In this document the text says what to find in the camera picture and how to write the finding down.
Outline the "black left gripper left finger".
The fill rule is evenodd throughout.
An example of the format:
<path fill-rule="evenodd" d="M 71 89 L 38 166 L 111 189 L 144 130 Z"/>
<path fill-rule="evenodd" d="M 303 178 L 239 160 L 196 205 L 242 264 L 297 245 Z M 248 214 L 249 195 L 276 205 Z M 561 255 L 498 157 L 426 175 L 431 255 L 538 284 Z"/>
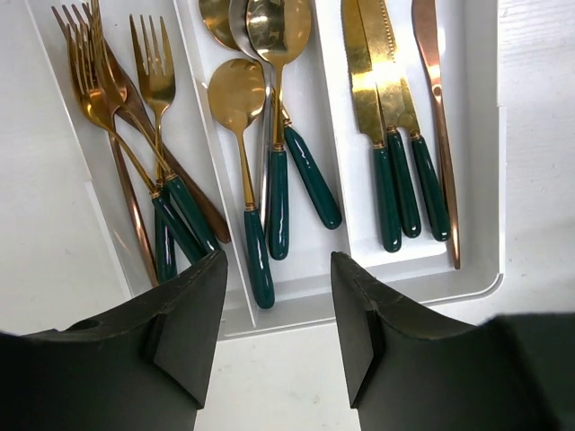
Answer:
<path fill-rule="evenodd" d="M 228 262 L 176 278 L 66 330 L 1 337 L 4 430 L 191 430 L 204 408 Z"/>

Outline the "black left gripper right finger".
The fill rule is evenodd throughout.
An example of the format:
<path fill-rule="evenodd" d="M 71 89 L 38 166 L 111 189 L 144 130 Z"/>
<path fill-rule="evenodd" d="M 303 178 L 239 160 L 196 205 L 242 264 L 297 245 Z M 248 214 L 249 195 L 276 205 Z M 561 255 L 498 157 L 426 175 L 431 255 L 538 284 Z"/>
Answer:
<path fill-rule="evenodd" d="M 571 430 L 574 317 L 474 326 L 378 281 L 342 252 L 332 298 L 350 406 L 364 430 Z"/>

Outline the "gold knife green handle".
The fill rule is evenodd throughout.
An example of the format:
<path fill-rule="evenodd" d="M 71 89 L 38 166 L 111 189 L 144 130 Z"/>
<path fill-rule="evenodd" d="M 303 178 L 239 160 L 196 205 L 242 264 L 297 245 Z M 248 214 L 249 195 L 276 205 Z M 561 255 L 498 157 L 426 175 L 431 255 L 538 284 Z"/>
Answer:
<path fill-rule="evenodd" d="M 402 247 L 402 228 L 375 75 L 357 1 L 341 3 L 341 19 L 358 130 L 369 138 L 372 145 L 380 239 L 386 251 L 397 252 Z"/>
<path fill-rule="evenodd" d="M 385 53 L 388 63 L 386 84 L 378 85 L 379 99 L 383 103 L 385 125 L 404 128 L 410 135 L 411 149 L 417 168 L 420 188 L 426 206 L 430 230 L 438 242 L 450 238 L 447 206 L 441 191 L 438 176 L 423 137 L 411 97 L 411 90 L 405 67 L 397 59 L 397 44 L 385 1 L 380 1 L 385 33 Z"/>
<path fill-rule="evenodd" d="M 402 95 L 405 69 L 397 56 L 397 44 L 386 3 L 360 1 L 358 6 L 372 70 L 375 73 L 376 92 L 391 155 L 402 230 L 407 237 L 416 238 L 421 233 L 421 220 L 403 138 L 399 131 L 400 119 L 405 113 Z"/>

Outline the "gold fork green handle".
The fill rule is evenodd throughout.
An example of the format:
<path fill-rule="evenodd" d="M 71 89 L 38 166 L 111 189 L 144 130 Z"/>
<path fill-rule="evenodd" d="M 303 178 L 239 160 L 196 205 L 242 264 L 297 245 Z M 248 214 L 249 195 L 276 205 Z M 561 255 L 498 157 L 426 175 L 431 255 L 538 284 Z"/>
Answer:
<path fill-rule="evenodd" d="M 164 21 L 160 21 L 162 38 L 159 40 L 156 37 L 154 20 L 145 19 L 143 15 L 139 17 L 143 44 L 140 44 L 138 40 L 134 16 L 129 16 L 139 90 L 145 103 L 155 115 L 156 186 L 163 196 L 168 198 L 165 181 L 172 171 L 167 167 L 164 159 L 162 118 L 175 97 L 173 53 Z M 174 239 L 159 215 L 155 216 L 155 260 L 160 282 L 176 277 Z"/>
<path fill-rule="evenodd" d="M 109 55 L 108 44 L 104 37 L 100 4 L 97 1 L 92 1 L 89 10 L 92 14 L 90 42 L 94 50 L 95 69 L 99 84 L 105 91 L 108 100 L 117 104 L 132 119 L 136 129 L 141 132 L 156 157 L 155 130 L 149 132 L 146 129 L 144 122 L 128 105 L 127 98 L 122 93 L 122 89 L 126 86 L 126 80 L 122 74 L 116 72 L 118 63 L 113 61 Z M 159 40 L 162 38 L 161 28 L 156 33 L 156 37 Z M 167 167 L 172 171 L 165 181 L 169 197 L 163 196 L 158 190 L 156 182 L 150 186 L 150 197 L 159 216 L 164 220 L 188 260 L 201 259 L 210 252 L 217 251 L 219 243 L 199 204 L 190 194 L 181 177 L 168 162 Z"/>

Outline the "gold spoon green handle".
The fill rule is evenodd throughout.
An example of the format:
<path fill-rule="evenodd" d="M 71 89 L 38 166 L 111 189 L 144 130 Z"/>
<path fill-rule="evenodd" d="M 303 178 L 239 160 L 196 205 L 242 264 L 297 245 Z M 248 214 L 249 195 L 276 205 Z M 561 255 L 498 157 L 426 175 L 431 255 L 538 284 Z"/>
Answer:
<path fill-rule="evenodd" d="M 307 1 L 250 1 L 246 24 L 252 47 L 271 65 L 273 84 L 273 140 L 270 153 L 270 256 L 282 260 L 289 250 L 288 155 L 282 117 L 284 67 L 299 57 L 310 38 L 312 17 Z"/>
<path fill-rule="evenodd" d="M 218 42 L 262 62 L 263 59 L 249 40 L 246 26 L 247 5 L 246 1 L 199 0 L 202 19 Z M 320 220 L 330 230 L 338 228 L 342 221 L 341 212 L 312 153 L 305 140 L 293 128 L 287 110 L 282 111 L 282 119 L 287 149 Z"/>
<path fill-rule="evenodd" d="M 234 134 L 237 142 L 252 293 L 257 305 L 268 310 L 275 304 L 275 290 L 244 143 L 244 132 L 260 116 L 264 102 L 265 87 L 261 66 L 246 58 L 234 58 L 222 63 L 209 81 L 210 111 L 221 126 Z"/>

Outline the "copper knife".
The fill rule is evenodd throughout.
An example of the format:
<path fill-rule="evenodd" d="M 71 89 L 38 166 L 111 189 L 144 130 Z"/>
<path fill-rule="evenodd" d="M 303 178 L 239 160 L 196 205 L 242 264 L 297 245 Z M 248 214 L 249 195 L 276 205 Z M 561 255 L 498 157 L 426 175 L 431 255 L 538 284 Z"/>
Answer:
<path fill-rule="evenodd" d="M 438 149 L 441 166 L 441 181 L 447 203 L 451 232 L 450 250 L 455 269 L 461 268 L 461 245 L 456 181 L 444 109 L 444 92 L 441 79 L 441 60 L 438 37 L 437 2 L 413 0 L 411 5 L 414 37 L 420 57 L 426 67 L 429 80 L 431 103 L 435 115 L 438 135 Z"/>

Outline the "silver spoon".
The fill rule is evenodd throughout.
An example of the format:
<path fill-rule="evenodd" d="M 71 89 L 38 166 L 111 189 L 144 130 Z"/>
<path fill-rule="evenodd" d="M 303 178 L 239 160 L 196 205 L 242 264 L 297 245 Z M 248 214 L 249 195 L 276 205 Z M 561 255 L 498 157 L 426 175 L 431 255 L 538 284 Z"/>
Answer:
<path fill-rule="evenodd" d="M 271 142 L 271 88 L 270 68 L 267 63 L 257 54 L 247 31 L 248 0 L 231 0 L 229 5 L 229 24 L 234 41 L 239 49 L 248 57 L 251 57 L 261 67 L 265 84 L 265 102 L 262 111 L 261 142 L 258 146 L 259 157 L 257 163 L 257 183 L 259 199 L 258 208 L 263 231 L 266 231 L 266 223 L 269 209 L 269 153 Z"/>

